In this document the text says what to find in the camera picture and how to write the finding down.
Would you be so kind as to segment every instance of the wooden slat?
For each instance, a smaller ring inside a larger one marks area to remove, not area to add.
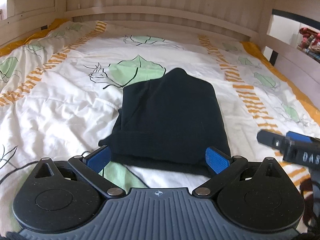
[[[164,29],[164,30],[177,30],[180,32],[186,33],[195,33],[195,34],[204,34],[209,37],[213,37],[215,39],[229,40],[229,41],[237,41],[234,38],[224,36],[222,34],[209,32],[205,30],[199,30],[197,28],[192,28],[189,26],[180,26],[170,23],[159,23],[159,22],[143,22],[143,21],[108,21],[111,24],[117,24],[120,26],[124,26],[127,28],[133,29],[148,29],[148,28],[156,28],[156,29]]]
[[[0,44],[11,41],[17,36],[40,28],[43,25],[50,24],[57,18],[57,15],[55,12],[40,14],[1,27]]]
[[[291,12],[320,22],[320,0],[276,0],[274,9]]]
[[[311,76],[316,82],[320,83],[320,65],[302,51],[267,35],[266,46],[278,52],[281,56],[297,65],[301,70]]]
[[[103,13],[144,13],[144,14],[166,15],[166,16],[179,17],[179,18],[209,23],[212,25],[227,28],[229,30],[233,30],[235,32],[247,35],[249,37],[256,37],[258,35],[255,31],[249,30],[239,25],[236,25],[224,20],[220,20],[214,17],[177,10],[177,9],[151,7],[151,6],[93,7],[88,9],[80,9],[80,10],[65,12],[65,17],[76,17],[76,16],[82,16],[82,15],[103,14]]]

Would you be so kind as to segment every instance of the ribbed grip surface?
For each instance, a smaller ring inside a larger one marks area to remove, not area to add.
[[[289,240],[298,233],[245,231],[225,220],[212,201],[193,197],[186,188],[134,188],[126,197],[108,200],[81,228],[55,235],[24,229],[20,234],[29,240]]]

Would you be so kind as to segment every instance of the colorful items on shelf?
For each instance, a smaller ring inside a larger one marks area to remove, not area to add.
[[[298,49],[320,62],[320,33],[309,28],[301,28],[299,33],[303,35],[303,40]]]

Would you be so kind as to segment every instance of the window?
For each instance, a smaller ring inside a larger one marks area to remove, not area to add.
[[[7,0],[0,0],[0,20],[7,18]]]

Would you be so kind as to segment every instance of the blue strip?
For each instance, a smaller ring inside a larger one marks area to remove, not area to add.
[[[205,161],[217,174],[230,166],[229,160],[225,159],[211,148],[207,148],[205,151]]]
[[[307,143],[312,143],[311,139],[309,136],[305,136],[299,133],[295,132],[287,132],[286,137],[290,137],[291,139],[295,141],[301,141],[301,142],[307,142]]]
[[[94,157],[88,159],[86,165],[96,173],[99,173],[105,166],[107,166],[110,160],[111,150],[109,147],[105,147],[100,152],[95,154]]]

